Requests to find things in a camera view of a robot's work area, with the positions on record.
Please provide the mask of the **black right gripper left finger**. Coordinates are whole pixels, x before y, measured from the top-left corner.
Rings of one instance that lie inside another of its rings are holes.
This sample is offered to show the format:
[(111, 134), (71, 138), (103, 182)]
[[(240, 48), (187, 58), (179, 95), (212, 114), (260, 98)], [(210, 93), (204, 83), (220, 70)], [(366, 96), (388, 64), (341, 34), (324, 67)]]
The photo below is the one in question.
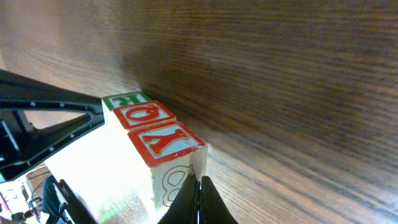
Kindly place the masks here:
[(158, 224), (197, 224), (198, 196), (199, 181), (193, 174), (189, 174)]

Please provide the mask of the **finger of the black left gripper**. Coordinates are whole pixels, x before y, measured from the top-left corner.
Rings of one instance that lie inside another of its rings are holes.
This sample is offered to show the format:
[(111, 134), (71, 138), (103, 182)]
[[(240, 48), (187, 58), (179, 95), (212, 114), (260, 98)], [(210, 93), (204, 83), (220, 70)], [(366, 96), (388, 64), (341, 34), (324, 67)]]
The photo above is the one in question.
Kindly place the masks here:
[[(25, 111), (77, 112), (77, 118), (44, 129)], [(73, 141), (104, 125), (101, 99), (1, 70), (1, 182), (33, 169)]]

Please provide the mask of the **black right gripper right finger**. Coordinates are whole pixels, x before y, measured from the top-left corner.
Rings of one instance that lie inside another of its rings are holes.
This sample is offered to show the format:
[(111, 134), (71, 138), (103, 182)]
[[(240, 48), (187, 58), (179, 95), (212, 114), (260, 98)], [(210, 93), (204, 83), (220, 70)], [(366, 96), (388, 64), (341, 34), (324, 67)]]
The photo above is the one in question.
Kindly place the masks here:
[(198, 211), (200, 224), (238, 224), (208, 176), (201, 178)]

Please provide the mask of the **blue lettered wooden block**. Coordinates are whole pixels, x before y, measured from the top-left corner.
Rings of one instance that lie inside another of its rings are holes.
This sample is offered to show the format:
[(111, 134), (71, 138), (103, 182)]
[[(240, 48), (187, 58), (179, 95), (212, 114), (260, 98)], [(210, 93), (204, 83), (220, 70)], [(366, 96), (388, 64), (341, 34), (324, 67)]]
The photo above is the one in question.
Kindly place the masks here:
[(205, 175), (208, 145), (179, 121), (137, 129), (128, 137), (147, 169), (149, 182), (142, 190), (150, 208), (171, 206), (190, 174), (198, 179)]

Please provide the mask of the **green R wooden block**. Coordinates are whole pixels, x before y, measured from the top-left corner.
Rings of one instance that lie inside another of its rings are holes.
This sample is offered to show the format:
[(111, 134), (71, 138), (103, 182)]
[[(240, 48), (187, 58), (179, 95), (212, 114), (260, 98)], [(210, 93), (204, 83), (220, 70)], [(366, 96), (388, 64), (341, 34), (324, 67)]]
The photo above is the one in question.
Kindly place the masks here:
[(152, 101), (143, 91), (104, 96), (101, 99), (105, 124), (108, 124), (114, 108)]

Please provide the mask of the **blue edged wooden block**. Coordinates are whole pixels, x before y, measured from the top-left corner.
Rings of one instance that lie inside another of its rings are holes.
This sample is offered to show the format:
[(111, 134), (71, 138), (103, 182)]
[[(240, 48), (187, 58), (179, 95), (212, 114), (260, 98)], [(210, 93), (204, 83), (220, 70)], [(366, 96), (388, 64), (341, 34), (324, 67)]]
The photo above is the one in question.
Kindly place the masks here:
[(137, 129), (176, 121), (176, 116), (159, 101), (148, 101), (114, 108), (106, 120), (111, 135), (127, 134)]

